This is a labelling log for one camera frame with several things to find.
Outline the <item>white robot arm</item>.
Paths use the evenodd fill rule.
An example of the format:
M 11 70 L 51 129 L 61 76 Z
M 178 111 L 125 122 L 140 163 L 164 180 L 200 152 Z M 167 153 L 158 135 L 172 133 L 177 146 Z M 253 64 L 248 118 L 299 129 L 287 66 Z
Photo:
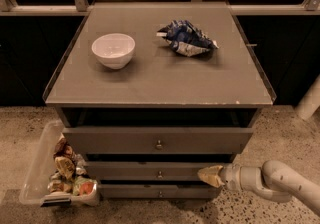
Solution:
M 320 186 L 283 162 L 269 160 L 261 167 L 215 164 L 200 169 L 197 175 L 212 187 L 250 191 L 273 202 L 285 203 L 295 197 L 320 216 Z

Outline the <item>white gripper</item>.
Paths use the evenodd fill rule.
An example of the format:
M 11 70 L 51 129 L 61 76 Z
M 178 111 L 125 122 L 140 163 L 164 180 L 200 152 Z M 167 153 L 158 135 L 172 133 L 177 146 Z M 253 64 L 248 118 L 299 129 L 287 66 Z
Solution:
M 197 173 L 199 179 L 215 188 L 225 186 L 228 190 L 240 190 L 240 166 L 237 164 L 205 167 Z

